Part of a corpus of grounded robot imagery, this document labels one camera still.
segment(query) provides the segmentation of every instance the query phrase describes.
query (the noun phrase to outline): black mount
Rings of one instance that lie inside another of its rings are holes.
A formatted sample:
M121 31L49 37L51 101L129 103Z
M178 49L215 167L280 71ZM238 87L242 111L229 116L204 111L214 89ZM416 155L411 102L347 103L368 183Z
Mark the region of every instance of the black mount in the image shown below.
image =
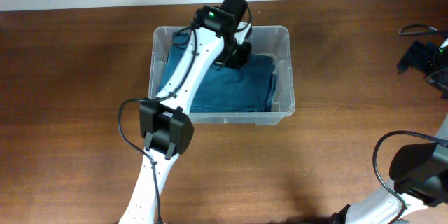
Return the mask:
M224 67L240 68L245 65L252 52L252 45L235 41L235 33L248 6L246 0L224 0L221 7L204 6L198 9L193 19L195 27L204 27L224 38L224 49L214 64Z
M397 193L419 198L428 207L448 204L448 148L441 144L403 146L392 160L389 176Z
M182 154L191 142L193 124L182 108L169 108L158 101L144 101L140 105L140 132L145 149L155 149L170 160Z
M398 63L398 74L409 67L424 73L425 77L431 75L427 81L442 91L442 98L448 98L448 71L444 70L448 67L448 48L439 50L433 43L424 45L415 41Z

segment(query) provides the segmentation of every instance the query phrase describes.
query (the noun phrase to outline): teal fabric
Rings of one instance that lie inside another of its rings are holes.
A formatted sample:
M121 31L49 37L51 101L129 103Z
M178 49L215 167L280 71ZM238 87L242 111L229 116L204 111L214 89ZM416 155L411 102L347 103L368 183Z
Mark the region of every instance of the teal fabric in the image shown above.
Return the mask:
M187 34L174 38L176 43L188 39ZM185 48L172 46L159 85L160 91L174 73ZM277 91L277 76L272 72L275 61L269 56L251 55L240 69L211 67L205 74L193 99L191 112L267 112L271 110Z

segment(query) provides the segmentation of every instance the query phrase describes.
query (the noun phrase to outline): plastic storage bin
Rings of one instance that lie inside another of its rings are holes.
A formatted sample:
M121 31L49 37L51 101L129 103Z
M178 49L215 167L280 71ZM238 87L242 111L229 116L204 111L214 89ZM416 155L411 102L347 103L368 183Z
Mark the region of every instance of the plastic storage bin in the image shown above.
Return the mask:
M153 57L151 59L149 97L154 98L162 80L165 62L172 45L172 34L183 27L159 27L154 31ZM271 112L245 113L190 113L193 123L255 123L257 125L276 125L295 110L293 68L289 33L282 26L253 27L247 39L252 43L254 54L269 55L275 58L274 73L278 75L274 103Z

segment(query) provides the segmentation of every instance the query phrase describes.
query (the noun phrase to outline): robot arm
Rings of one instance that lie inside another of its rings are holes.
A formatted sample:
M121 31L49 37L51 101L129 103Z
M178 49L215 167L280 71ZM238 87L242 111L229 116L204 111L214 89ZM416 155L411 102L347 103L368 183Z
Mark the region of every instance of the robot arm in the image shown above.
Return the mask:
M397 65L398 73L410 67L425 74L426 81L448 98L448 39L439 47L415 41Z
M401 131L386 134L379 144L394 134L412 135L433 142L403 146L392 161L391 180L386 186L402 198L405 206L383 187L361 203L348 205L334 214L331 224L394 223L415 211L448 203L448 141Z
M159 194L170 169L193 136L193 125L188 114L209 67L217 58L221 64L233 62L231 67L240 67L239 64L245 63L251 53L244 42L251 32L251 24L240 22L247 7L244 4L247 4L244 0L225 0L221 8L205 6L199 9L192 24L188 46L173 75L157 93L156 100L141 104L144 152L156 163ZM140 175L120 224L153 223L156 206L152 164L144 156Z

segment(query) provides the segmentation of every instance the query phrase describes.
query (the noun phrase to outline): wooden table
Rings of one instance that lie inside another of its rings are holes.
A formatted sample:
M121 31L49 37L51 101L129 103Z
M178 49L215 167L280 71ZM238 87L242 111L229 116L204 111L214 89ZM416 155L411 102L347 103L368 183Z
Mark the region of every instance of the wooden table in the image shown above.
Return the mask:
M278 125L196 125L162 194L168 223L275 223L330 216L380 184L377 140L391 130L435 134L440 92L396 64L412 23L448 27L448 0L251 3L254 25L290 32L295 113ZM0 223L115 223L141 155L118 135L121 101L148 92L151 43L188 25L199 5L0 13ZM441 43L437 36L419 38ZM137 143L136 106L124 114ZM379 166L405 144L385 143ZM409 219L444 223L447 206Z

